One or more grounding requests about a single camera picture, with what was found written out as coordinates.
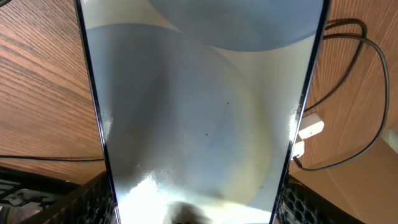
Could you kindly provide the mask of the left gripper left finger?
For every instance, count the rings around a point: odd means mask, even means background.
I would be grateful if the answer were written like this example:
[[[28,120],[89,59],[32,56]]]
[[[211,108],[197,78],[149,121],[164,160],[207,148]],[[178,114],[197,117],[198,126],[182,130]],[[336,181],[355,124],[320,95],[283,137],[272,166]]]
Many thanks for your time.
[[[110,224],[115,218],[108,176],[102,172],[21,224]]]

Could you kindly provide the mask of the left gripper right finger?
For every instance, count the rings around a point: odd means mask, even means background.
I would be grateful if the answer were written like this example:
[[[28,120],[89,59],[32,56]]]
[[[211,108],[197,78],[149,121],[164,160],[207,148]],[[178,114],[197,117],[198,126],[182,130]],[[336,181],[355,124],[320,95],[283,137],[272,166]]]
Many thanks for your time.
[[[282,186],[276,220],[280,224],[363,224],[291,175]]]

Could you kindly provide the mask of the Samsung Galaxy smartphone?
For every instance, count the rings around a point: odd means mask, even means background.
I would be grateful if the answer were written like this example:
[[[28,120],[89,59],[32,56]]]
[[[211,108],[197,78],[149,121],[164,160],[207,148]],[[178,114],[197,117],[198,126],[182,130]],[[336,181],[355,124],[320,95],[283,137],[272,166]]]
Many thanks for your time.
[[[273,223],[324,0],[75,2],[118,223]]]

